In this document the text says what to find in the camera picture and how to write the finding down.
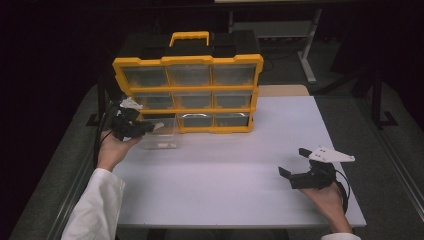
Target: black cable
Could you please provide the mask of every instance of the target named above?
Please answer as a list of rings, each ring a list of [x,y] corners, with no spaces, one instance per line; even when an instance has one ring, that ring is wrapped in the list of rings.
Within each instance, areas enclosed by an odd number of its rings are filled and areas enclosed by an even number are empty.
[[[344,186],[341,182],[335,181],[335,183],[336,183],[337,187],[339,188],[340,193],[342,194],[342,198],[343,198],[342,207],[343,207],[343,212],[346,214],[347,208],[348,208],[348,205],[349,205],[349,198],[346,195],[346,189],[344,188]]]
[[[100,141],[100,143],[99,143],[99,147],[102,147],[102,143],[103,143],[103,141],[107,138],[107,136],[109,136],[110,134],[112,133],[112,131],[110,131],[110,132],[108,132],[107,134],[106,134],[106,136],[104,136],[103,138],[102,138],[102,140]]]
[[[115,104],[111,103],[111,106],[104,113],[99,123],[99,126],[97,128],[96,136],[94,139],[94,149],[93,149],[93,168],[94,169],[97,167],[97,158],[99,156],[100,146],[104,140],[102,139],[102,141],[100,141],[100,136],[101,136],[101,133],[105,130],[106,121],[109,119],[109,114],[114,107],[116,107]]]
[[[265,68],[266,61],[268,61],[268,62],[271,63],[271,67],[270,68]],[[274,69],[274,62],[272,60],[269,60],[269,59],[264,58],[264,69],[262,70],[261,73],[271,71],[272,69]]]
[[[348,188],[347,199],[349,199],[350,198],[350,184],[349,184],[349,181],[347,180],[347,177],[343,173],[341,173],[339,170],[336,170],[336,172],[338,172],[340,175],[342,175],[342,177],[346,180],[347,188]]]

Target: finger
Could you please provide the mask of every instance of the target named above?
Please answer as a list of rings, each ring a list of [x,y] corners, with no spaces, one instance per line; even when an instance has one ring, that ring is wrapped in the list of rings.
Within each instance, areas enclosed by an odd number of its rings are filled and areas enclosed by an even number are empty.
[[[136,138],[131,138],[130,140],[127,141],[127,143],[131,146],[134,146],[135,144],[137,144],[138,142],[140,142],[140,140],[143,137],[136,137]]]

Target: wire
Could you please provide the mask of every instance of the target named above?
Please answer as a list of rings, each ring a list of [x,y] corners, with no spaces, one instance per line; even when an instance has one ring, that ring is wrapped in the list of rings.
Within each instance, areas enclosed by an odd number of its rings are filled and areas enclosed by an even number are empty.
[[[99,156],[99,151],[100,151],[100,146],[102,144],[102,142],[104,141],[104,139],[107,137],[104,137],[101,141],[100,141],[100,136],[102,131],[104,131],[105,129],[105,124],[107,119],[109,118],[109,114],[111,112],[111,110],[116,107],[114,103],[111,104],[111,106],[106,110],[106,112],[104,113],[99,126],[97,128],[97,132],[96,132],[96,136],[94,139],[94,149],[93,149],[93,168],[95,169],[97,167],[97,158]]]
[[[265,63],[266,63],[267,61],[271,64],[271,67],[270,67],[270,68],[266,68],[266,67],[265,67]],[[269,60],[269,59],[267,59],[267,58],[264,58],[264,69],[262,70],[262,73],[264,73],[264,72],[268,72],[268,71],[271,71],[272,69],[274,69],[274,62],[273,62],[272,60]]]
[[[349,184],[349,181],[347,180],[347,177],[343,173],[341,173],[339,170],[336,170],[336,172],[338,172],[340,175],[342,175],[342,177],[346,180],[347,188],[348,188],[347,199],[349,199],[350,198],[350,184]]]
[[[108,132],[107,134],[106,134],[106,136],[104,136],[103,137],[103,139],[100,141],[100,143],[99,143],[99,146],[100,147],[102,147],[102,143],[103,143],[103,141],[107,138],[107,136],[109,136],[110,134],[112,133],[112,131],[110,131],[110,132]]]

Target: hand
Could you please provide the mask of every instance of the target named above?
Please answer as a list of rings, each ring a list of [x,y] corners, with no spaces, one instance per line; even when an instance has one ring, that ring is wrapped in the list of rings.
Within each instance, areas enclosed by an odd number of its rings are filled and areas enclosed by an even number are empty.
[[[100,139],[104,140],[100,146],[97,167],[112,172],[115,166],[125,158],[128,150],[137,144],[141,138],[132,138],[124,142],[115,138],[111,131],[102,132]]]
[[[300,189],[328,220],[333,233],[352,233],[352,228],[346,219],[342,205],[342,195],[339,187],[333,182],[329,187],[318,189]]]

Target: transparent box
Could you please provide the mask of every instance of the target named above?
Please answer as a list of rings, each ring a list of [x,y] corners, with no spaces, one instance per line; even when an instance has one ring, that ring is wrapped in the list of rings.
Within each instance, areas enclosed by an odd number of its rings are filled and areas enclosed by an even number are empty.
[[[212,127],[212,114],[208,113],[180,113],[177,115],[180,126],[187,127]]]
[[[212,92],[174,92],[174,101],[177,108],[211,108]]]
[[[146,133],[140,141],[144,149],[178,148],[178,126],[175,116],[173,118],[143,119],[153,124],[163,124],[153,132]]]
[[[248,126],[249,113],[216,113],[215,126],[217,127],[242,127]]]
[[[249,108],[252,100],[251,90],[215,91],[215,108]]]
[[[203,64],[178,64],[167,67],[171,85],[210,85],[210,66]]]
[[[131,87],[168,85],[164,67],[123,67],[122,71]]]
[[[143,105],[143,109],[171,109],[174,107],[170,92],[138,92],[134,93],[135,101]]]
[[[212,65],[214,85],[251,85],[256,64]]]

